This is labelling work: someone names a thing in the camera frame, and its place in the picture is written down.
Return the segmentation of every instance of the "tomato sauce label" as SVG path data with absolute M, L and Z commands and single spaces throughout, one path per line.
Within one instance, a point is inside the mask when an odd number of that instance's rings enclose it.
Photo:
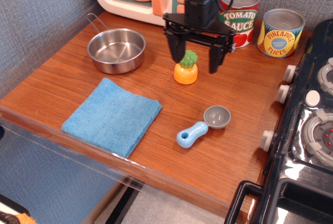
M 222 22 L 236 30 L 236 47 L 244 47 L 251 42 L 256 17 L 256 10 L 231 9 L 225 13 L 220 11 L 219 15 Z

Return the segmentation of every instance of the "floor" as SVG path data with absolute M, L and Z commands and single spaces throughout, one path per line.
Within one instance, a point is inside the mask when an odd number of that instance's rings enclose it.
M 95 224 L 105 224 L 126 190 L 124 187 Z M 122 224 L 223 224 L 224 219 L 186 201 L 144 185 Z

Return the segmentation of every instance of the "green pineapple top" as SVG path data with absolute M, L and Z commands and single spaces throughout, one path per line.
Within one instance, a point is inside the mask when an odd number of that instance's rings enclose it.
M 186 50 L 185 56 L 179 62 L 179 65 L 184 69 L 189 69 L 192 68 L 197 61 L 198 61 L 197 54 L 194 51 Z

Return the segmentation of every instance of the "stainless steel pot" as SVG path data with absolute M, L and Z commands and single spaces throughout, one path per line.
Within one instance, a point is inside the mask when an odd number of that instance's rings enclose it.
M 92 15 L 107 29 L 99 32 L 89 16 Z M 88 43 L 87 51 L 97 69 L 108 74 L 122 74 L 137 68 L 143 61 L 146 40 L 130 29 L 111 29 L 95 15 L 87 19 L 98 34 Z

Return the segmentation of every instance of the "oven door handle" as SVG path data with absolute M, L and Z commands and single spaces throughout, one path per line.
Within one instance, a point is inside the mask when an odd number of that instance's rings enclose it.
M 260 197 L 263 192 L 263 187 L 251 181 L 242 181 L 237 188 L 230 209 L 225 218 L 224 224 L 234 224 L 238 217 L 240 208 L 247 194 L 255 197 Z

